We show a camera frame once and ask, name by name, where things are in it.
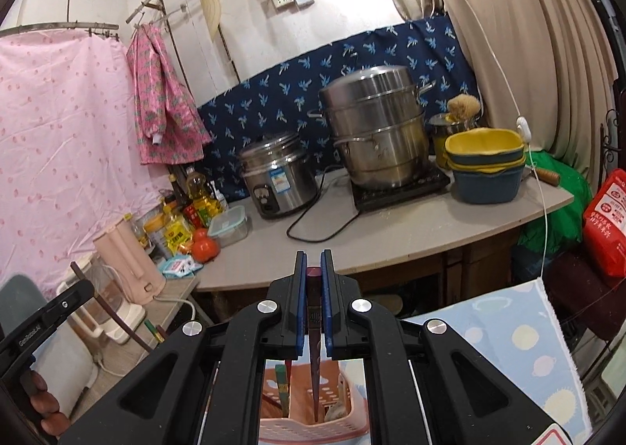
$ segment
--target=white plastic container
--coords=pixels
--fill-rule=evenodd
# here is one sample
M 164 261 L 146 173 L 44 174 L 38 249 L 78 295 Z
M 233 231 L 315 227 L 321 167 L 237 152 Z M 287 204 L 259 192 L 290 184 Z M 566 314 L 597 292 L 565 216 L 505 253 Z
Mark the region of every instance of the white plastic container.
M 248 218 L 243 205 L 233 206 L 211 220 L 209 237 L 217 240 L 221 247 L 239 242 L 247 236 Z

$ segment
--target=blue gripper pad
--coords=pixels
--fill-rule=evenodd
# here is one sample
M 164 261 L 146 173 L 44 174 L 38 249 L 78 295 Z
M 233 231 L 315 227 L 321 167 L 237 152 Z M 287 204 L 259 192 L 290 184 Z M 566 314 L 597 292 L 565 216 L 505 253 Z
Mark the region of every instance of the blue gripper pad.
M 302 265 L 298 267 L 300 277 L 300 292 L 298 294 L 298 311 L 295 317 L 297 328 L 295 338 L 295 348 L 298 356 L 301 357 L 304 351 L 304 332 L 306 330 L 304 322 L 306 320 L 306 286 L 307 286 L 307 256 L 303 253 Z
M 326 355 L 333 356 L 333 314 L 331 313 L 331 289 L 328 283 L 326 270 L 326 252 L 322 251 L 320 258 L 322 267 L 322 320 L 324 321 L 324 337 L 326 339 Z

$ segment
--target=wooden knife handle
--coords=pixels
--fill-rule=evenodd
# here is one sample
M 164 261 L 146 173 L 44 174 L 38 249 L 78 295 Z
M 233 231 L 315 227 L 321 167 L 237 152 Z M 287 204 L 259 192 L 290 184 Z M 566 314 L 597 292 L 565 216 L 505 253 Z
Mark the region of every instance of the wooden knife handle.
M 539 177 L 539 180 L 541 180 L 542 182 L 550 184 L 554 187 L 559 187 L 559 185 L 561 184 L 561 176 L 556 173 L 556 171 L 546 170 L 545 168 L 537 167 L 535 167 L 534 170 L 537 172 L 537 177 Z

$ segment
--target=blue fabric with palm trees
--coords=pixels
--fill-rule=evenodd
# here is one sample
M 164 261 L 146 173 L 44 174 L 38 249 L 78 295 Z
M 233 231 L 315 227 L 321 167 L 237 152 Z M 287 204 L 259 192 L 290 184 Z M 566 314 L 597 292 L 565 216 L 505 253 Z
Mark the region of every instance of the blue fabric with palm trees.
M 320 107 L 319 90 L 335 78 L 382 65 L 407 66 L 420 85 L 436 80 L 422 97 L 426 119 L 447 111 L 459 93 L 478 95 L 447 15 L 363 32 L 273 66 L 209 100 L 200 116 L 213 142 L 196 167 L 234 201 L 248 195 L 237 154 L 263 134 L 298 131 L 317 172 L 339 163 L 325 119 L 310 119 L 307 111 Z

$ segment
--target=green plastic bag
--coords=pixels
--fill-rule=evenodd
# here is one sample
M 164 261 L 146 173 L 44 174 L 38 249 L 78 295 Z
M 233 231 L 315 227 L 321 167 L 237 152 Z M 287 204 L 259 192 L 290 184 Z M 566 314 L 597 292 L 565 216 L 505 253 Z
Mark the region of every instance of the green plastic bag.
M 578 171 L 557 161 L 547 152 L 533 152 L 533 162 L 538 168 L 556 171 L 561 176 L 561 187 L 574 195 L 574 201 L 559 210 L 548 214 L 547 254 L 554 254 L 563 248 L 582 242 L 583 212 L 591 202 L 589 184 Z M 530 157 L 526 155 L 527 164 Z M 536 253 L 543 252 L 545 239 L 545 221 L 543 217 L 535 219 L 522 228 L 518 245 Z

